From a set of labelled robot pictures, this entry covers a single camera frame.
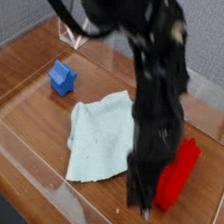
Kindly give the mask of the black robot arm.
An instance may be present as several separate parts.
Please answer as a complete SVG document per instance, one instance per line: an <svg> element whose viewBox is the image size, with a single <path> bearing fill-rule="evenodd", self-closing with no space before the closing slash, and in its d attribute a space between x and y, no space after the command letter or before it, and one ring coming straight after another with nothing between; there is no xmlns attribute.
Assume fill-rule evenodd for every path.
<svg viewBox="0 0 224 224"><path fill-rule="evenodd" d="M127 156L127 205L150 219L162 170L184 135L181 96L188 92L187 25L177 0L81 0L102 32L121 31L134 56L134 139Z"/></svg>

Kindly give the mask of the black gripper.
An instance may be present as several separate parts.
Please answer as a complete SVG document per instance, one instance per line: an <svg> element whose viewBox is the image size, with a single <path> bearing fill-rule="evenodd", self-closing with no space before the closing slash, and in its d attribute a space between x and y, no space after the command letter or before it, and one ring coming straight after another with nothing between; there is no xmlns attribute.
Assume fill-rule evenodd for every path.
<svg viewBox="0 0 224 224"><path fill-rule="evenodd" d="M190 77L154 76L140 69L136 70L135 76L134 139L127 157L126 205L140 207L142 219L148 221L162 170L174 160L184 135L184 111L180 99L188 92ZM135 164L146 166L142 189Z"/></svg>

